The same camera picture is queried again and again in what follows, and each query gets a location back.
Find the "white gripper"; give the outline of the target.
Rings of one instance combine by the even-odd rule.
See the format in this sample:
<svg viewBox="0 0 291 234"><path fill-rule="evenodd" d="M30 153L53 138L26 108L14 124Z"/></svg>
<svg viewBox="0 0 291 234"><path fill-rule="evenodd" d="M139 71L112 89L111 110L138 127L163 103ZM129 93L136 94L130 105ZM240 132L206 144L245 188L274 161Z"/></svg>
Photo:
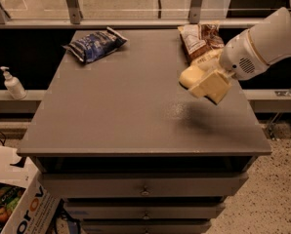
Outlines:
<svg viewBox="0 0 291 234"><path fill-rule="evenodd" d="M227 42L223 49L210 50L191 63L203 71L217 68L219 64L226 71L233 72L237 80L250 80L267 71L269 65L257 53L246 29ZM195 98L208 98L219 104L226 96L231 83L221 72L214 70L193 83L188 91Z"/></svg>

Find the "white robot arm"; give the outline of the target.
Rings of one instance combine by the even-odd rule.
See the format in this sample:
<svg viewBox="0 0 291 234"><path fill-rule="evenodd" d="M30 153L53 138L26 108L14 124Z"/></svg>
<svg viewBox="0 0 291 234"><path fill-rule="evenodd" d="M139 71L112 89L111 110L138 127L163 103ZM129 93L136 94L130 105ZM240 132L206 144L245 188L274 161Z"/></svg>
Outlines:
<svg viewBox="0 0 291 234"><path fill-rule="evenodd" d="M291 10L280 8L230 39L219 59L207 61L207 71L187 89L196 98L207 97L218 104L232 78L250 80L290 57Z"/></svg>

